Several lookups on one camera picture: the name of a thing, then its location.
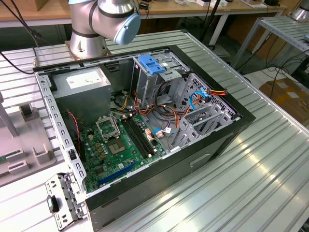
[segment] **red cable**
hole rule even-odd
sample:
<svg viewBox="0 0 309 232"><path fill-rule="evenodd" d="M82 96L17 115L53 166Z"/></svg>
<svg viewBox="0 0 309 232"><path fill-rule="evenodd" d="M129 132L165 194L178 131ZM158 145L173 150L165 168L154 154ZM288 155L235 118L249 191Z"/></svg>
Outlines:
<svg viewBox="0 0 309 232"><path fill-rule="evenodd" d="M78 127L78 124L77 124L77 120L76 120L76 117L69 111L67 110L68 114L70 114L75 122L75 126L76 126L76 129L77 129L77 138L78 138L78 153L80 153L81 151L81 139L79 137L79 127Z"/></svg>

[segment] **metal table surface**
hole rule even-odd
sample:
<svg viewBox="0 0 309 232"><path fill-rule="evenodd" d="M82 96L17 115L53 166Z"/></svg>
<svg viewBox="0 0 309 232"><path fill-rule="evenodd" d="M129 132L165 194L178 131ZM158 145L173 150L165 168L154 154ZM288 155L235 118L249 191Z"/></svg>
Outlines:
<svg viewBox="0 0 309 232"><path fill-rule="evenodd" d="M304 39L305 35L309 34L309 22L300 23L289 16L258 18L235 57L232 64L233 68L238 64L239 59L260 26L264 27L267 31L263 34L253 52L263 44L270 33L277 35L301 52L309 50L309 42Z"/></svg>
<svg viewBox="0 0 309 232"><path fill-rule="evenodd" d="M137 36L112 53L176 44L256 117L224 152L200 170L103 228L114 231L297 231L309 217L309 131L251 86L189 33ZM31 49L6 55L24 70ZM72 60L64 45L40 48L41 65ZM58 164L0 188L0 231L57 231L44 182L66 172L34 76L0 58L0 90L8 112L22 102L39 108ZM91 231L82 220L67 231Z"/></svg>

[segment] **open computer tower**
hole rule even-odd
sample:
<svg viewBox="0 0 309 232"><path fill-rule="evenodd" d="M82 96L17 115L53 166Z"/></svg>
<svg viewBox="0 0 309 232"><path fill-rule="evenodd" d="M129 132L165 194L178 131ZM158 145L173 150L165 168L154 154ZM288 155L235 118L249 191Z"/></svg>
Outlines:
<svg viewBox="0 0 309 232"><path fill-rule="evenodd" d="M58 229L94 231L222 154L255 119L176 46L39 67L70 172L46 182Z"/></svg>

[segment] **motherboard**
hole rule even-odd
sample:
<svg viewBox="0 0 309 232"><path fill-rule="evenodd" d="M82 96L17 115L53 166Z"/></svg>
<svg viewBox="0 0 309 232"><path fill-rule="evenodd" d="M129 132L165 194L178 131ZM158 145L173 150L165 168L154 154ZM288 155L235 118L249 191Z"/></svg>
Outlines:
<svg viewBox="0 0 309 232"><path fill-rule="evenodd" d="M87 192L120 178L165 155L160 142L151 135L140 115L113 120L100 119L81 132L87 172Z"/></svg>

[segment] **metal shelf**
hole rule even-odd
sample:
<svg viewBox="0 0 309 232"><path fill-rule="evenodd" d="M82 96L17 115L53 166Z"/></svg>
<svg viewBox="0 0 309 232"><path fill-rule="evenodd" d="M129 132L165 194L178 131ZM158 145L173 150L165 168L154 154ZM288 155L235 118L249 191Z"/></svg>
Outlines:
<svg viewBox="0 0 309 232"><path fill-rule="evenodd" d="M257 47L262 45L269 32L271 32L302 52L309 50L309 42L304 39L305 35L309 34L309 22L300 23L289 16L258 18L235 57L232 64L233 68L238 64L259 27L264 27L268 31L262 36Z"/></svg>

